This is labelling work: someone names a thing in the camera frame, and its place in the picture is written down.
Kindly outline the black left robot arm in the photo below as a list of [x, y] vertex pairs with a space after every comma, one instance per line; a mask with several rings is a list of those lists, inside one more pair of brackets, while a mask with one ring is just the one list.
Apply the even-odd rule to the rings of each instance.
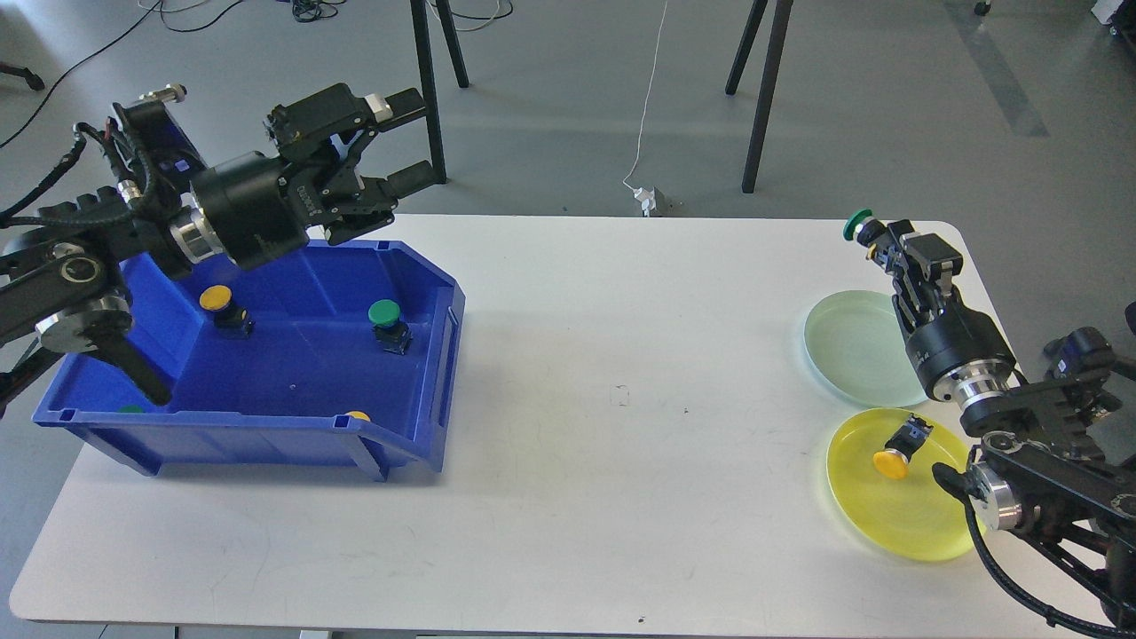
[[127, 340], [122, 262], [148, 255], [173, 280], [217, 256], [254, 269], [307, 244], [312, 227], [328, 244], [385, 227], [401, 199], [438, 182], [429, 161], [389, 177], [357, 171], [378, 134], [431, 116], [416, 89], [358, 97], [337, 83], [276, 106], [266, 118], [276, 156], [251, 151], [215, 166], [168, 113], [185, 96], [174, 83], [114, 105], [101, 128], [78, 122], [68, 153], [5, 209], [3, 227], [25, 232], [3, 250], [3, 343], [39, 335], [35, 351], [3, 373], [5, 404], [65, 352], [103, 360], [150, 403], [170, 403], [162, 373]]

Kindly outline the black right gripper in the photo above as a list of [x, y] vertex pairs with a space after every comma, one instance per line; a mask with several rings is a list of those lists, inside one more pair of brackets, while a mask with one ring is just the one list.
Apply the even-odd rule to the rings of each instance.
[[939, 403], [1006, 395], [1017, 360], [994, 320], [966, 306], [953, 283], [962, 272], [961, 252], [926, 233], [910, 239], [909, 254], [903, 238], [914, 233], [912, 222], [878, 226], [878, 263], [892, 279], [907, 357], [924, 393]]

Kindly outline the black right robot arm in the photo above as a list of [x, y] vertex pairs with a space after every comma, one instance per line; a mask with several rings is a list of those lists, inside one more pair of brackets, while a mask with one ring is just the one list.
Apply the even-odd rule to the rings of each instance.
[[[1131, 376], [1131, 365], [1083, 327], [1047, 345], [1046, 377], [1027, 381], [994, 320], [963, 302], [954, 284], [963, 257], [949, 242], [867, 210], [843, 235], [891, 276], [897, 327], [925, 395], [958, 404], [963, 431], [976, 440], [963, 470], [938, 462], [933, 476], [962, 504], [983, 567], [1049, 626], [1131, 638], [1133, 464], [1106, 462], [1087, 432], [1119, 408], [1104, 383], [1112, 373]], [[1095, 596], [1106, 626], [1018, 586], [982, 541], [982, 526], [1011, 533]]]

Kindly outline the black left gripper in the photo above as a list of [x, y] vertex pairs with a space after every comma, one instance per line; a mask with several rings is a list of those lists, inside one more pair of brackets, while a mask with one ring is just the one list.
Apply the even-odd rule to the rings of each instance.
[[191, 262], [227, 257], [253, 269], [295, 251], [320, 227], [341, 244], [390, 225], [398, 202], [438, 184], [431, 161], [389, 177], [358, 166], [382, 132], [429, 113], [416, 88], [359, 97], [344, 84], [278, 105], [264, 126], [277, 153], [244, 153], [191, 179]]

